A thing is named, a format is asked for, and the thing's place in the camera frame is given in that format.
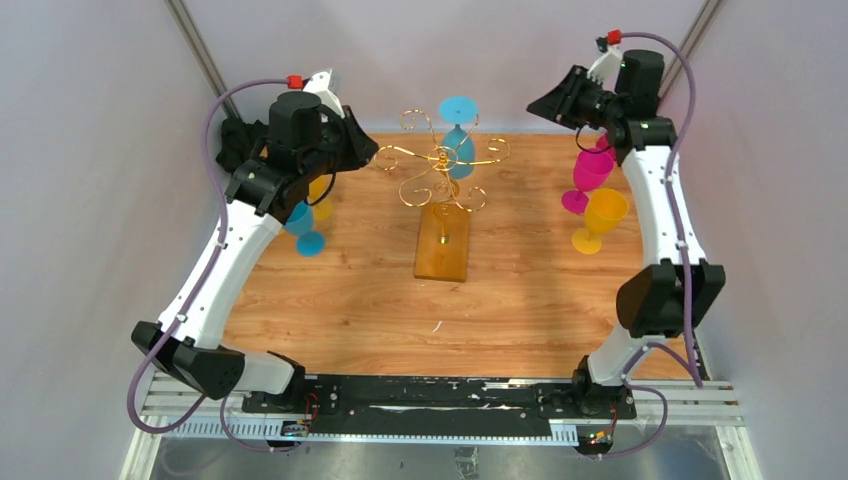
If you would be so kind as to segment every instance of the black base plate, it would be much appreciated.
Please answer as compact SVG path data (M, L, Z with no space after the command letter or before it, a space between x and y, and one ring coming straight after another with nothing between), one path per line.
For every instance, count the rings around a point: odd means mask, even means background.
M551 434L535 410L532 385L493 389L502 378L333 376L341 411L322 415L314 433L517 436Z
M599 403L592 408L592 412L581 412L571 400L570 383L537 384L536 395L538 395L539 416L542 418L597 418L612 421L614 412L610 404ZM627 397L618 399L615 406L618 409L619 420L632 420L636 418L635 404L634 402L627 403Z
M339 411L340 385L333 382L332 377L321 375L315 379L307 379L304 398L300 399L291 411L283 411L275 406L263 392L251 392L250 396L245 396L241 408L245 413L306 413L306 397L313 393L318 397L318 402L316 405L315 400L310 399L310 411L318 408L319 415L333 415Z

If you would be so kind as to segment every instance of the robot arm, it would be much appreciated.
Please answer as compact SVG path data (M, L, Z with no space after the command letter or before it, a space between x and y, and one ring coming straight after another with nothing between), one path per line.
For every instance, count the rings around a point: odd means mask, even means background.
M309 184L322 175L365 167L377 152L333 84L332 70L317 72L302 90L283 93L271 105L268 136L257 141L226 189L229 228L215 267L156 355L160 370L212 399L233 390L265 392L283 409L301 399L302 366L282 355L224 347L221 339L248 275L295 206L306 200ZM216 230L159 322L136 325L133 343L144 353L177 316L217 247Z
M644 268L618 290L618 322L604 344L584 357L573 377L573 400L586 411L620 395L628 362L649 342L665 343L684 330L683 258L669 202L671 184L692 269L693 318L697 326L725 283L724 268L710 265L686 209L677 165L667 160L677 140L671 120L657 116L663 57L648 50L607 51L591 69L574 65L551 92L527 111L567 128L604 127L633 192L642 233ZM619 58L615 91L602 87Z

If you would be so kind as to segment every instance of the glass base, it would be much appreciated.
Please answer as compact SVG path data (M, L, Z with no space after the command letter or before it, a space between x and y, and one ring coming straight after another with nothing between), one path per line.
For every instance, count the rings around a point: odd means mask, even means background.
M297 248L297 253L304 257L314 257L324 250L325 243L324 235L319 232L309 232L297 237L295 248Z
M562 206L571 213L581 214L586 211L589 196L580 190L569 190L562 194Z
M592 236L589 230L580 228L571 235L571 245L575 250L584 255L594 255L601 251L601 237Z

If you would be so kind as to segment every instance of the wooden table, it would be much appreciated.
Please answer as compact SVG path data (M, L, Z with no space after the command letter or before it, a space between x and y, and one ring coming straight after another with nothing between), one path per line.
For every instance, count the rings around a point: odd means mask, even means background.
M478 155L488 137L474 137ZM401 203L397 190L426 162L402 158L391 173L372 164L338 176L335 213L317 225L327 238L321 255L298 256L285 233L271 243L233 309L225 343L284 354L311 373L570 377L616 321L618 287L641 269L632 196L616 169L606 186L630 198L631 213L604 237L600 253L581 255L571 233L582 217L560 203L573 187L574 138L503 138L512 156L460 181L488 193L472 215L466 283L412 274L420 210ZM420 153L432 148L424 134L374 139ZM683 351L681 339L671 345ZM636 376L686 373L657 352Z

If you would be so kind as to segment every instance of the plastic wine glass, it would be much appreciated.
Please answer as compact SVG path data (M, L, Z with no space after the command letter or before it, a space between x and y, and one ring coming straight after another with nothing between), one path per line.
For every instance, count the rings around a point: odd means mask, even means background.
M327 180L326 175L320 176L313 180L312 183L309 184L309 196L307 197L309 203L313 203L319 198L321 198L321 196L327 190L329 183L330 182ZM312 216L315 218L316 222L326 220L330 218L330 215L332 214L333 200L329 197L324 198L324 200L321 200L320 203L312 206Z
M441 145L455 152L449 154L450 160L462 162L459 165L451 165L453 168L450 169L450 176L457 180L471 175L474 171L474 165L465 165L474 161L474 141L465 138L468 132L462 129L461 124L473 122L478 111L474 100L463 96L448 97L439 105L439 116L442 120L454 124L453 130L442 138Z
M582 254L598 253L601 251L601 236L615 228L629 210L630 204L624 195L611 188L596 190L583 217L586 228L574 232L571 244Z
M615 160L606 153L580 152L571 174L577 188L562 195L562 206L571 213L583 213L589 203L586 192L603 185L614 167Z
M314 257L324 250L326 243L324 235L313 231L314 225L315 217L312 214L312 208L306 202L298 203L286 224L283 225L286 232L297 237L295 248L297 253L304 257Z
M607 147L609 147L609 142L607 142L607 136L601 135L598 138L598 141L595 142L595 151L599 153L605 153L609 155L613 160L615 160L615 149Z

